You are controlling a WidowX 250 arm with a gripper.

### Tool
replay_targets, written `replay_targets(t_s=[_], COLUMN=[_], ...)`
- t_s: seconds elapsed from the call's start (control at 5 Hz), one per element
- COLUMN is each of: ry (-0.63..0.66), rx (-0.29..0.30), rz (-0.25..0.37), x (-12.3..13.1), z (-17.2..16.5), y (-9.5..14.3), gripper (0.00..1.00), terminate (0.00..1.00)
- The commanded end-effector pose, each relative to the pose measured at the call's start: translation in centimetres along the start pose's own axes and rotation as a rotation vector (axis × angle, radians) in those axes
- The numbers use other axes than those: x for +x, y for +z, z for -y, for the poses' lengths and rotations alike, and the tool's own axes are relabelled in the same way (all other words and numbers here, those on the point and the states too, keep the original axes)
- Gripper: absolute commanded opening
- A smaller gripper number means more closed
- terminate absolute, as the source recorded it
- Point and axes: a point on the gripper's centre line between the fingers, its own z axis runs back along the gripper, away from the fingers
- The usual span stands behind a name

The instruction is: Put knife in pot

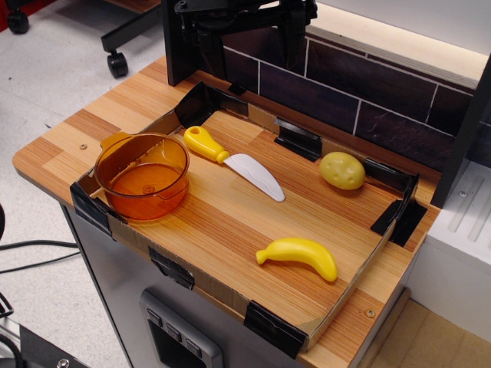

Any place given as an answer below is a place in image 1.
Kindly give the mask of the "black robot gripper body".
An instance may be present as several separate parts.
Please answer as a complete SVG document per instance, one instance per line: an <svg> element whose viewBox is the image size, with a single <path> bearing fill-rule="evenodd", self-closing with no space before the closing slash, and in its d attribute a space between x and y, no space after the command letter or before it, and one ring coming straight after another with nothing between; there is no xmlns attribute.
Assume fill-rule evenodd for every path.
<svg viewBox="0 0 491 368"><path fill-rule="evenodd" d="M318 17L315 1L178 1L185 38L219 37L260 28L303 32Z"/></svg>

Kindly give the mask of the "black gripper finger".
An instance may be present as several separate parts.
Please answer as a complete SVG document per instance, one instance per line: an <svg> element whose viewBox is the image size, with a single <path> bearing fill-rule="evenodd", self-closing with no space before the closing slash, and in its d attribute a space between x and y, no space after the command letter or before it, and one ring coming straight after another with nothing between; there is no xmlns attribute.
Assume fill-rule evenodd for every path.
<svg viewBox="0 0 491 368"><path fill-rule="evenodd" d="M198 31L199 48L210 72L215 77L226 79L226 59L222 40L211 31Z"/></svg>
<svg viewBox="0 0 491 368"><path fill-rule="evenodd" d="M298 62L298 56L305 38L306 23L303 17L286 18L278 26L282 43L285 66L292 69Z"/></svg>

